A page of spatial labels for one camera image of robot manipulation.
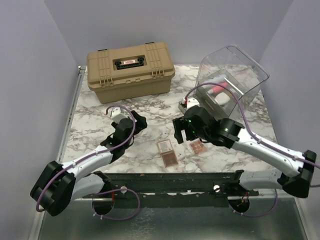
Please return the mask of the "tan plastic toolbox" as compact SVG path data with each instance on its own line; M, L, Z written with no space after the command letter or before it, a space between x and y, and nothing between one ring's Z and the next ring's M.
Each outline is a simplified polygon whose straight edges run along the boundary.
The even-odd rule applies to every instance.
M176 73L165 42L101 49L86 63L87 85L102 104L167 93Z

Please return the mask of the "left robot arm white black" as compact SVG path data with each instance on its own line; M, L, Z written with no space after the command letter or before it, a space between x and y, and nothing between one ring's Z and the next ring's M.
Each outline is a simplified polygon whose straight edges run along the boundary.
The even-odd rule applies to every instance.
M110 184L97 169L118 160L133 144L134 136L148 126L146 118L134 110L126 117L115 108L111 118L114 133L94 150L69 162L51 161L45 166L30 191L37 212L46 211L54 217L73 200L91 194L103 198L110 193Z

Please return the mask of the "clear acrylic makeup organizer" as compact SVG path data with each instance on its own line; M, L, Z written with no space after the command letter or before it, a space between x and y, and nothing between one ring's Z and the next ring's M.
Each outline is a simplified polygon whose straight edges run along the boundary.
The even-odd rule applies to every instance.
M243 49L227 45L208 54L200 63L196 89L178 103L185 113L194 105L205 108L216 119L239 120L269 79L269 73Z

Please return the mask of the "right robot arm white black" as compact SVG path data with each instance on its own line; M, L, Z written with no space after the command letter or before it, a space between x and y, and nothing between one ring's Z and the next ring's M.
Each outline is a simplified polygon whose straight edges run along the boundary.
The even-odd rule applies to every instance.
M189 108L182 117L173 119L172 123L174 138L179 144L184 140L200 139L217 147L249 154L274 167L272 170L242 172L229 184L234 195L240 196L251 190L276 189L297 198L309 196L316 166L315 152L283 147L230 118L216 120L205 108L197 105Z

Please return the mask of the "pink tube with white cap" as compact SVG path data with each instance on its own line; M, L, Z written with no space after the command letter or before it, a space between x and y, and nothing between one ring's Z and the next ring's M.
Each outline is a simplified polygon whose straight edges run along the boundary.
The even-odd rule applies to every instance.
M226 82L221 83L220 85L215 85L212 88L210 88L207 93L210 95L216 95L225 90L225 88L228 87L228 84Z

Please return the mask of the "white spray bottle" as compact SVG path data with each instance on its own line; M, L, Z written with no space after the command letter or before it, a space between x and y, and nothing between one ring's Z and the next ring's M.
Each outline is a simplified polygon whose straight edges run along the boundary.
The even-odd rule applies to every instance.
M220 84L225 82L227 76L225 74L220 74L212 78L212 82Z

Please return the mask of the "white egg-shaped sponge case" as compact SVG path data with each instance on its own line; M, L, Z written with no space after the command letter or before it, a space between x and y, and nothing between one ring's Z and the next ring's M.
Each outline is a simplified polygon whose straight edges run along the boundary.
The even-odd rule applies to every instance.
M224 106L230 101L230 97L225 92L220 92L214 98L214 102L219 106Z

